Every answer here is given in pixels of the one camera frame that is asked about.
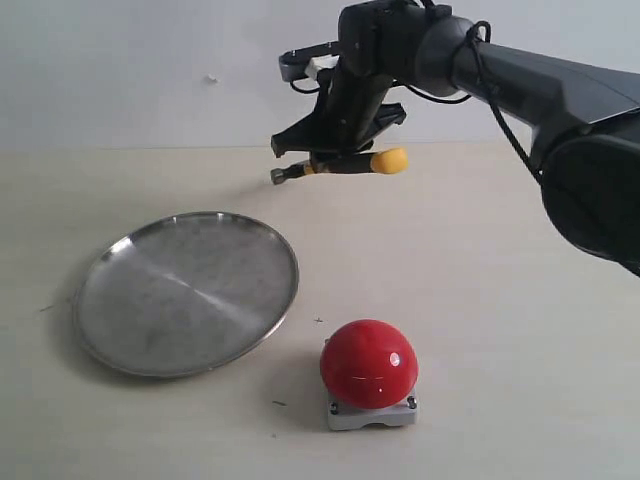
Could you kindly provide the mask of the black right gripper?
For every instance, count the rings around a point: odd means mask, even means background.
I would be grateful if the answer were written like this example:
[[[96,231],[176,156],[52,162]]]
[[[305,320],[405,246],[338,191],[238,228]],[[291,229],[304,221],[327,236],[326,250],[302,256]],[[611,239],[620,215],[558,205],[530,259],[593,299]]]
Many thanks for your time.
[[[335,153],[370,149],[406,111],[383,103],[394,83],[425,90],[419,50],[430,29],[428,2],[365,2],[339,16],[339,60],[324,104],[271,137],[276,158],[288,152]]]

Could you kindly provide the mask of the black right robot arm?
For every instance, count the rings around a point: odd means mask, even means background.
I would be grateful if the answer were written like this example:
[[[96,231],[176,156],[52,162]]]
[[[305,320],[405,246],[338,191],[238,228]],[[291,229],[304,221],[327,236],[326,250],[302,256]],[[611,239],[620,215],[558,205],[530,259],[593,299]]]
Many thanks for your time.
[[[396,173],[400,150],[375,138],[405,110],[385,96],[402,86],[455,105],[476,98],[496,122],[527,124],[524,148],[505,131],[540,187],[546,213],[576,248],[639,270],[639,78],[494,44],[486,21],[430,1],[370,1],[346,7],[338,38],[279,59],[282,79],[315,82],[312,112],[273,135],[276,156],[308,159],[271,173],[274,184],[318,173]]]

